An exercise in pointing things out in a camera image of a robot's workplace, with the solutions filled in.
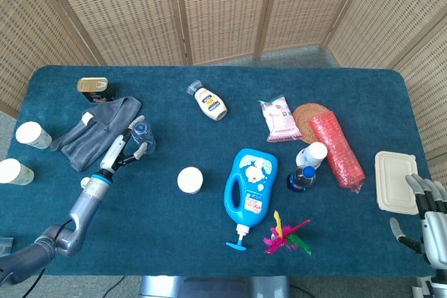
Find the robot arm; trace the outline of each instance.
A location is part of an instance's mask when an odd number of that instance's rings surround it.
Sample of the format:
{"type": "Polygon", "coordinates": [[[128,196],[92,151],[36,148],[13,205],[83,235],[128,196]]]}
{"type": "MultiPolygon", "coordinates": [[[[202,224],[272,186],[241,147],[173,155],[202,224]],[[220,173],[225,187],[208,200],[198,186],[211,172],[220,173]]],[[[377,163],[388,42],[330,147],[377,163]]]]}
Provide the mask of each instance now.
{"type": "Polygon", "coordinates": [[[50,226],[30,246],[0,258],[0,286],[28,279],[37,271],[49,266],[56,253],[73,257],[79,252],[84,244],[87,228],[105,193],[112,185],[113,174],[119,167],[139,160],[146,152],[147,143],[144,142],[133,154],[129,156],[124,154],[124,147],[131,138],[133,125],[144,119],[144,116],[135,119],[123,134],[115,139],[101,161],[101,169],[90,177],[70,210],[71,219],[65,223],[73,221],[75,229],[69,230],[64,227],[65,224],[50,226]]]}
{"type": "Polygon", "coordinates": [[[447,296],[447,191],[438,181],[422,179],[417,174],[405,176],[416,196],[422,226],[422,242],[407,237],[395,218],[390,226],[396,239],[417,253],[436,270],[432,278],[433,289],[438,296],[447,296]]]}

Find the plastic bottle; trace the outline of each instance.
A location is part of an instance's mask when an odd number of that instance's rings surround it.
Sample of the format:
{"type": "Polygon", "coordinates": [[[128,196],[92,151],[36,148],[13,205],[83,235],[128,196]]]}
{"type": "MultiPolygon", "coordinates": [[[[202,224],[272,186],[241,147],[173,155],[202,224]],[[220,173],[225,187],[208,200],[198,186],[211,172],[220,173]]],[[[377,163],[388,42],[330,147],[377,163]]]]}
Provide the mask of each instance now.
{"type": "Polygon", "coordinates": [[[251,227],[264,219],[277,171],[278,160],[271,154],[247,148],[237,153],[226,182],[223,202],[226,212],[237,223],[239,239],[236,244],[227,242],[227,246],[238,251],[246,250],[242,238],[251,227]],[[233,203],[233,187],[236,184],[239,184],[240,190],[237,207],[233,203]]]}
{"type": "Polygon", "coordinates": [[[287,176],[287,187],[292,191],[306,191],[315,182],[315,178],[314,167],[301,165],[287,176]]]}
{"type": "Polygon", "coordinates": [[[220,120],[226,114],[226,106],[224,102],[210,90],[203,87],[200,80],[191,83],[186,89],[197,101],[203,113],[213,120],[220,120]]]}
{"type": "Polygon", "coordinates": [[[146,121],[139,121],[133,126],[132,137],[139,146],[147,142],[146,154],[152,154],[155,151],[154,135],[151,126],[146,121]]]}

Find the snack package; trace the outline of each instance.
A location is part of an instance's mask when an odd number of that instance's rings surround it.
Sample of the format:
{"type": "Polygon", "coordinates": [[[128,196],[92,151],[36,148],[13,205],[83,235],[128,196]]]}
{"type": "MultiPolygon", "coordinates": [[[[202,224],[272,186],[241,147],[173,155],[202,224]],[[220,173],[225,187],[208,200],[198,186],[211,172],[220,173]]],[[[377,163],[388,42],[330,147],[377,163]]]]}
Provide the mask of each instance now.
{"type": "Polygon", "coordinates": [[[268,103],[260,100],[259,103],[270,131],[268,142],[299,140],[302,137],[284,96],[279,96],[268,103]]]}
{"type": "Polygon", "coordinates": [[[332,111],[318,114],[310,120],[319,142],[328,148],[328,162],[332,173],[342,188],[359,193],[365,174],[352,152],[342,127],[332,111]]]}

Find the red bubble wrap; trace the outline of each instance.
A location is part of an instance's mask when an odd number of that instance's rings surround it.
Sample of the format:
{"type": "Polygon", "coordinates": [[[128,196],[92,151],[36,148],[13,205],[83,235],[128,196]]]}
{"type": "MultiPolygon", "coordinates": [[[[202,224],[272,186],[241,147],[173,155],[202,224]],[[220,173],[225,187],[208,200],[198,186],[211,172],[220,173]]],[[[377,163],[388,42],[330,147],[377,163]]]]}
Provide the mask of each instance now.
{"type": "Polygon", "coordinates": [[[346,141],[335,114],[329,111],[316,115],[310,120],[310,124],[319,142],[328,148],[329,166],[339,185],[359,193],[365,174],[346,141]]]}

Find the plastic water bottle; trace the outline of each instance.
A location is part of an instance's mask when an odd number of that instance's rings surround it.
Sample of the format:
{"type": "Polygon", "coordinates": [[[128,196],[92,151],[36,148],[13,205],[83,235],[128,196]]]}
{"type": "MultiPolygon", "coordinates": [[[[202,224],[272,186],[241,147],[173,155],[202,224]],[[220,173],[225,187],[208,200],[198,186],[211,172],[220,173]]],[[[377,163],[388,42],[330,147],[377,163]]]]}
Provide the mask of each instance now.
{"type": "Polygon", "coordinates": [[[287,177],[287,187],[292,191],[306,191],[315,182],[315,168],[299,166],[287,177]]]}
{"type": "Polygon", "coordinates": [[[155,151],[154,135],[151,126],[146,121],[139,121],[133,126],[132,137],[138,146],[147,142],[146,154],[152,154],[155,151]]]}

